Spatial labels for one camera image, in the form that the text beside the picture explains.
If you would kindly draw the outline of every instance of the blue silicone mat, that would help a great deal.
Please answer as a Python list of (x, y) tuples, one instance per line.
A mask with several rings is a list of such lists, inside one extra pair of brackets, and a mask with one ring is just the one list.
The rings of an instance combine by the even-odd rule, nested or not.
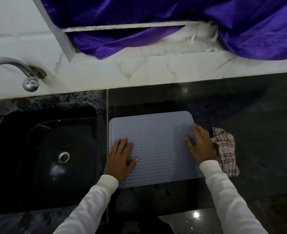
[(113, 118), (109, 123), (109, 148), (128, 137), (133, 149), (128, 159), (139, 161), (119, 188), (152, 185), (204, 177), (188, 151), (186, 136), (194, 125), (187, 111)]

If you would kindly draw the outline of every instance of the purple fabric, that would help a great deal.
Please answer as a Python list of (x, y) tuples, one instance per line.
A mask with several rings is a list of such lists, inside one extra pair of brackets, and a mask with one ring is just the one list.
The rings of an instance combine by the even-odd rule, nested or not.
[[(41, 0), (61, 28), (170, 20), (213, 20), (220, 41), (236, 55), (287, 59), (287, 0)], [(98, 59), (125, 47), (151, 44), (182, 26), (67, 33), (81, 52)]]

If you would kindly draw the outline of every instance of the checkered cloth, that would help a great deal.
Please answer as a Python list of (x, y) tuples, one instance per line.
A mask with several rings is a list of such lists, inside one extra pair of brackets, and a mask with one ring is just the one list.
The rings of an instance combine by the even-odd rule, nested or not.
[(211, 141), (214, 147), (214, 155), (222, 171), (229, 177), (238, 176), (239, 168), (236, 164), (235, 140), (233, 136), (216, 127), (212, 128), (212, 133)]

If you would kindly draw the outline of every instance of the human hand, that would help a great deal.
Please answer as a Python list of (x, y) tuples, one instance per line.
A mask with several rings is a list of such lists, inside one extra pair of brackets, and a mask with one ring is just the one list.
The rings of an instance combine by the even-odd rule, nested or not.
[(207, 160), (215, 160), (214, 149), (210, 139), (209, 132), (199, 125), (191, 127), (196, 137), (196, 143), (193, 145), (192, 141), (186, 137), (186, 142), (189, 147), (189, 151), (193, 154), (196, 160), (201, 164)]
[(127, 137), (125, 137), (121, 143), (120, 141), (121, 139), (117, 139), (114, 145), (110, 148), (107, 163), (104, 168), (104, 174), (115, 177), (118, 182), (126, 178), (138, 162), (138, 158), (135, 158), (129, 165), (126, 164), (126, 158), (130, 152), (130, 148), (133, 146), (133, 142), (130, 142), (124, 148)]

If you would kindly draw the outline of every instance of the faucet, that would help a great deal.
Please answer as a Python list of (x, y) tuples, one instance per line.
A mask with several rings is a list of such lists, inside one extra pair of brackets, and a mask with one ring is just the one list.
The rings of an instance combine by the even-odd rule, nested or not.
[(0, 57), (0, 65), (9, 64), (18, 67), (27, 76), (23, 81), (23, 88), (26, 91), (34, 92), (38, 89), (38, 80), (47, 76), (46, 72), (37, 66), (28, 66), (27, 64), (10, 57)]

